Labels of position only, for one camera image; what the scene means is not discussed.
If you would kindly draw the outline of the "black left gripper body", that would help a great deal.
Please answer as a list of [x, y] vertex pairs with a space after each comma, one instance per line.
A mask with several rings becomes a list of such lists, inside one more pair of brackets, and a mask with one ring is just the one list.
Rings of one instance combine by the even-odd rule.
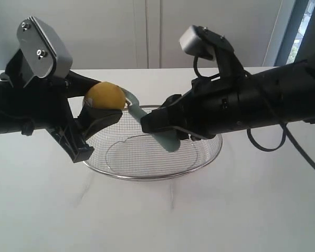
[[90, 158], [94, 148], [78, 130], [66, 97], [66, 78], [36, 77], [21, 88], [14, 55], [0, 79], [0, 134], [20, 132], [30, 136], [35, 130], [45, 129], [74, 163]]

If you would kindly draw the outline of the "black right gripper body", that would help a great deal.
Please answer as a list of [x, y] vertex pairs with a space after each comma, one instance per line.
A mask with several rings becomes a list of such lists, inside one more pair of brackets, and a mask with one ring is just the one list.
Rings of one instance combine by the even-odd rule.
[[181, 104], [181, 131], [198, 139], [255, 126], [255, 78], [233, 51], [213, 47], [218, 74], [197, 77]]

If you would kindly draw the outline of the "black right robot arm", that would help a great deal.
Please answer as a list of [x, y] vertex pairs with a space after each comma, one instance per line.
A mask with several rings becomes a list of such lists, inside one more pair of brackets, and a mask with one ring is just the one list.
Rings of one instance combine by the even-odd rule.
[[141, 119], [144, 133], [178, 130], [199, 139], [279, 123], [315, 123], [315, 52], [251, 76], [196, 78]]

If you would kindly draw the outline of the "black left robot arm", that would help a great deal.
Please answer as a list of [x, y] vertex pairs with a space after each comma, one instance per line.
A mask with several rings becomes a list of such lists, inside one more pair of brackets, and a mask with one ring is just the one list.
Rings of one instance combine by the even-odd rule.
[[74, 163], [86, 161], [94, 152], [87, 140], [118, 123], [125, 102], [118, 85], [73, 71], [37, 77], [18, 50], [0, 74], [0, 134], [45, 129]]

